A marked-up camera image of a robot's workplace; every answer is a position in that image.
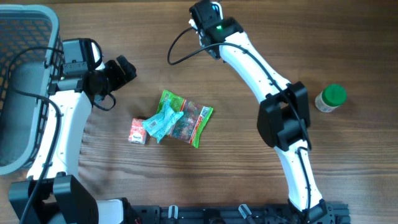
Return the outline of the teal white tissue pack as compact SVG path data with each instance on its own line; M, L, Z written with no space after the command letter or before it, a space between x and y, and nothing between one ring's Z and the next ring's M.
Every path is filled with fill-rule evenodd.
M150 136L156 138L157 143L160 143L183 116L183 112L175 112L170 103L170 100L165 101L162 109L157 114L142 122L144 129Z

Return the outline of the red white small box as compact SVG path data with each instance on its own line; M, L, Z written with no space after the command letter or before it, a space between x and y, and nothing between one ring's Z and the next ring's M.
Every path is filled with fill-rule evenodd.
M145 144L147 140L147 131L143 127L143 119L133 118L128 141L136 144Z

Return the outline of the green candy bag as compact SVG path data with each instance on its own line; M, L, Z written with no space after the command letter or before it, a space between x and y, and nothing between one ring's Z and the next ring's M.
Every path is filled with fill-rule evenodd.
M200 135L210 119L213 108L194 103L171 91L164 90L159 101L158 112L166 101L170 101L170 107L175 112L183 112L183 116L173 125L167 136L198 148Z

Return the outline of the grey plastic shopping basket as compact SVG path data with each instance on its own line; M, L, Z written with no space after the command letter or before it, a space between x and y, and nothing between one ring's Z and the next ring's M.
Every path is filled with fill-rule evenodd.
M42 5L1 5L1 174L33 164L44 134L51 78L64 63L60 23Z

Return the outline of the green lid jar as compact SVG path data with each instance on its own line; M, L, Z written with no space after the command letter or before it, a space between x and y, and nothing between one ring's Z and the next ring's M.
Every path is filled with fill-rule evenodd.
M330 113L340 107L347 99L343 86L332 84L327 86L316 98L315 106L324 113Z

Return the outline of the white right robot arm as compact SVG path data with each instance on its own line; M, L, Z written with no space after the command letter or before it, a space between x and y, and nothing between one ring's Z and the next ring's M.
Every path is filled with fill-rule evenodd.
M307 89L279 75L254 48L242 26L232 17L223 17L217 2L199 1L189 11L203 50L229 64L259 102L257 130L280 159L293 215L302 223L316 223L325 216L326 208L309 159Z

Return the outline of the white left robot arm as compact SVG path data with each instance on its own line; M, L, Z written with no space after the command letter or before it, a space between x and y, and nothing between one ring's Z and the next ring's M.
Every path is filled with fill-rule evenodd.
M39 150L25 181L14 182L9 201L21 223L139 223L125 198L97 200L78 180L86 121L99 101L136 77L125 57L105 62L98 43L70 39L51 52L61 69L36 100L47 107L35 129Z

